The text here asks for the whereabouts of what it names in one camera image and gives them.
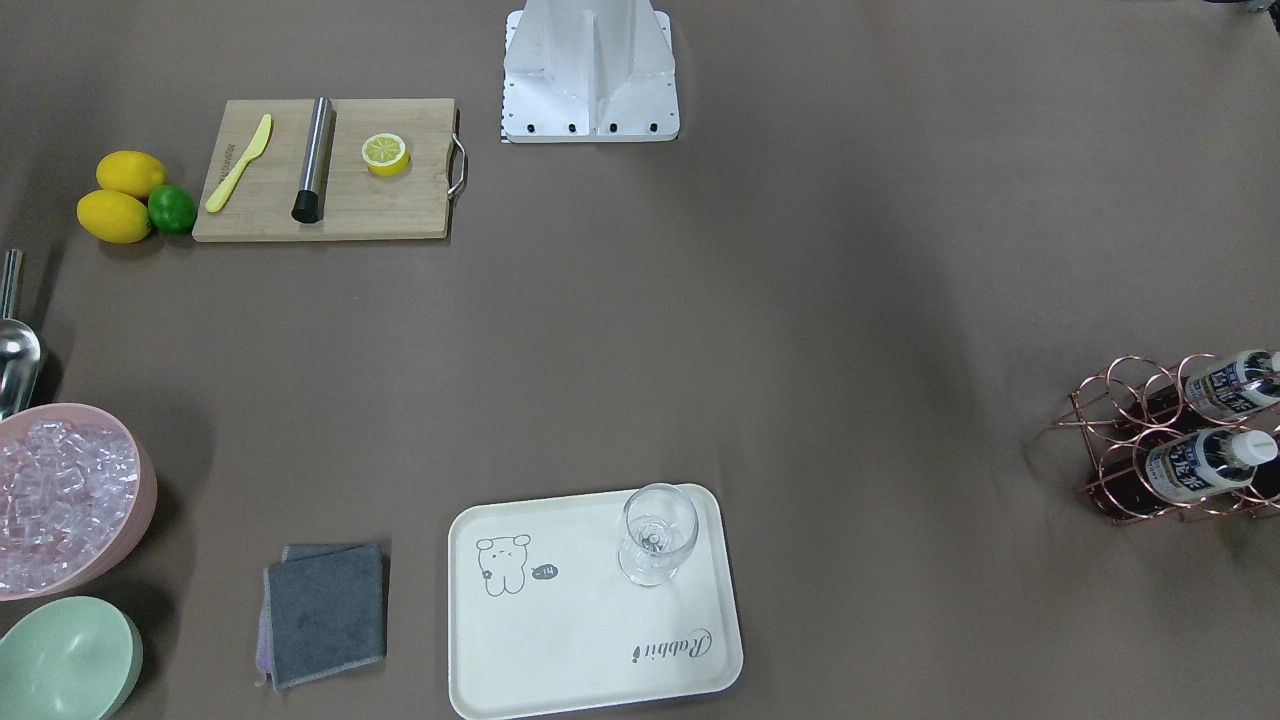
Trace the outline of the grey folded cloth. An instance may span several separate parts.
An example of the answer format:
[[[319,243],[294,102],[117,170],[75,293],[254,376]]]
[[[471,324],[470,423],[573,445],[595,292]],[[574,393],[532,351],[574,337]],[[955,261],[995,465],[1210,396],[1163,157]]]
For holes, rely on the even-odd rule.
[[[288,544],[262,571],[255,662],[276,693],[387,656],[388,562],[375,543]]]

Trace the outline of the green empty bowl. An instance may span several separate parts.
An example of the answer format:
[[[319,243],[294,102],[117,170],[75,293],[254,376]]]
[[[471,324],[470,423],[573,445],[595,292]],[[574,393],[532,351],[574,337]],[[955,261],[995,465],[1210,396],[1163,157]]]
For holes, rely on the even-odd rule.
[[[110,719],[143,664],[137,625],[105,600],[52,601],[1,642],[3,719]]]

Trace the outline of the green lime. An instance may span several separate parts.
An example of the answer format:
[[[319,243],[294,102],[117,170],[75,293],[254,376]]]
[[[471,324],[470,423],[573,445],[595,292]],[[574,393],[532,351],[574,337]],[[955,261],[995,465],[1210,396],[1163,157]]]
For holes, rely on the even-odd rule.
[[[160,184],[147,197],[148,219],[164,234],[188,234],[198,215],[197,202],[175,184]]]

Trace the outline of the tea bottle front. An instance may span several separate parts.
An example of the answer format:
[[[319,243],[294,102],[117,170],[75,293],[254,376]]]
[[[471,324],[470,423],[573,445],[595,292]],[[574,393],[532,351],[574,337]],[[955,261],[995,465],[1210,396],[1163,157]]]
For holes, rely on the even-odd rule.
[[[1276,459],[1277,441],[1262,430],[1152,429],[1107,454],[1085,495],[1115,521],[1139,521],[1242,489]]]

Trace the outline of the steel ice scoop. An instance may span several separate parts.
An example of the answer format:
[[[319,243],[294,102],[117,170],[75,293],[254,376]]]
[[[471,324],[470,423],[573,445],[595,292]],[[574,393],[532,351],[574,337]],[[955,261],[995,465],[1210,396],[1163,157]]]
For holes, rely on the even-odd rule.
[[[9,249],[3,256],[1,419],[29,406],[45,361],[40,337],[17,318],[23,258],[19,249]]]

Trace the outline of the pink bowl of ice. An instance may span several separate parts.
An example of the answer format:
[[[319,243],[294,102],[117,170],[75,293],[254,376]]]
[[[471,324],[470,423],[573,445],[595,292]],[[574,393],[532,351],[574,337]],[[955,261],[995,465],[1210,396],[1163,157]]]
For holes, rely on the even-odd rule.
[[[83,585],[141,542],[157,478],[110,413],[50,404],[3,419],[3,601]]]

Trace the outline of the clear wine glass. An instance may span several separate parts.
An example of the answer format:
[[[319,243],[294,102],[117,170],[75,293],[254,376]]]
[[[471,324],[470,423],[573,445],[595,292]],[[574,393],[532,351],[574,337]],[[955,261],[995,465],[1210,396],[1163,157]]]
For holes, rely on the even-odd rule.
[[[654,588],[673,579],[691,557],[701,519],[685,489],[653,483],[626,498],[620,532],[620,570],[632,584]]]

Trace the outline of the half lemon slice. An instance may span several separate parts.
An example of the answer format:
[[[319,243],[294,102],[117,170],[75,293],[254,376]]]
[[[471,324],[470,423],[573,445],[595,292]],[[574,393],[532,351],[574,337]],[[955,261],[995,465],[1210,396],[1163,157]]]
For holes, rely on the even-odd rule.
[[[407,170],[410,146],[399,135],[381,132],[367,137],[360,149],[366,169],[380,177],[393,177]]]

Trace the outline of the yellow lemon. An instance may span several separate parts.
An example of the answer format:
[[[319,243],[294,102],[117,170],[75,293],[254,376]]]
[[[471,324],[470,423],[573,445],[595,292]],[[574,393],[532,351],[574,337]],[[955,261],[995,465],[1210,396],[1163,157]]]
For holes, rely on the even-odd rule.
[[[165,165],[148,152],[116,150],[104,156],[95,169],[101,190],[111,190],[133,199],[147,200],[168,179]]]
[[[147,208],[115,190],[95,190],[81,197],[76,217],[83,229],[108,243],[136,243],[152,231]]]

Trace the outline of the bamboo cutting board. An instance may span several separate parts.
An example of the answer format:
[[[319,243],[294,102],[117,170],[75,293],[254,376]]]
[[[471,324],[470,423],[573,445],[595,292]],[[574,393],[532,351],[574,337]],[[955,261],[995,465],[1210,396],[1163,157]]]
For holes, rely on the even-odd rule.
[[[201,202],[236,167],[264,115],[271,117],[262,155],[244,169],[225,206],[198,211],[198,242],[317,242],[443,240],[454,197],[465,188],[456,170],[466,154],[456,142],[458,104],[452,97],[333,99],[330,143],[319,222],[292,217],[311,136],[312,99],[233,99],[214,143]],[[407,143],[410,163],[397,176],[371,173],[364,141],[380,132]]]

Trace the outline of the yellow plastic knife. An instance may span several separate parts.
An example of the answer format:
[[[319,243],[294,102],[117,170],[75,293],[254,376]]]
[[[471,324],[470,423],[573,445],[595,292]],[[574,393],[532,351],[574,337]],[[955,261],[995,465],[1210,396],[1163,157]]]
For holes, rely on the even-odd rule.
[[[259,126],[253,132],[250,142],[244,147],[244,151],[239,155],[236,163],[230,167],[227,176],[220,181],[216,188],[211,192],[210,197],[205,202],[205,211],[210,214],[216,214],[223,210],[228,204],[230,196],[234,193],[236,187],[241,182],[241,177],[247,170],[248,165],[264,155],[266,146],[270,142],[273,133],[274,118],[270,113],[264,114],[260,118]]]

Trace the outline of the cream rabbit tray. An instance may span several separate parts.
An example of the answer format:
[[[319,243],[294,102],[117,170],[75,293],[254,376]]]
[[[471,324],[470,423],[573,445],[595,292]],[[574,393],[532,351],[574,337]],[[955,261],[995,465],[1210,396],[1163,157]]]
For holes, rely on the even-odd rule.
[[[698,539],[655,588],[620,565],[626,489],[479,505],[448,534],[448,680],[466,719],[513,719],[730,688],[744,666],[716,496],[685,483]]]

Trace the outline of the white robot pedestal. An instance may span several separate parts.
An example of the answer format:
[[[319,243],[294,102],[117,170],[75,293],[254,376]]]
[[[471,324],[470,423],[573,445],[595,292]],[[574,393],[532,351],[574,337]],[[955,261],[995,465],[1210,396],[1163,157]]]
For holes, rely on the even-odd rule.
[[[507,143],[680,136],[672,23],[649,1],[527,1],[506,17],[503,70]]]

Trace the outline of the tea bottle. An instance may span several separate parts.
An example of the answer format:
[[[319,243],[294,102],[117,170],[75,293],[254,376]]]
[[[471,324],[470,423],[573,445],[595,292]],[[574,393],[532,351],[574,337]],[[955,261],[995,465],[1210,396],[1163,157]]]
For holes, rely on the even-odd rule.
[[[1276,459],[1277,441],[1262,430],[1152,429],[1107,454],[1085,495],[1115,521],[1139,521],[1242,489]]]
[[[1151,389],[1126,409],[1140,424],[1192,433],[1224,427],[1277,404],[1277,354],[1266,348],[1240,351],[1226,361]]]

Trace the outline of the tea bottle middle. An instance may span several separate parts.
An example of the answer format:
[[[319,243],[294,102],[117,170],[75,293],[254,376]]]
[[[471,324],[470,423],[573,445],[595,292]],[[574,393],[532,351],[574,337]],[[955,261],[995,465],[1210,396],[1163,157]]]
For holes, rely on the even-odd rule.
[[[1240,351],[1226,361],[1151,389],[1126,409],[1140,424],[1192,433],[1224,427],[1277,404],[1277,354],[1266,348]]]

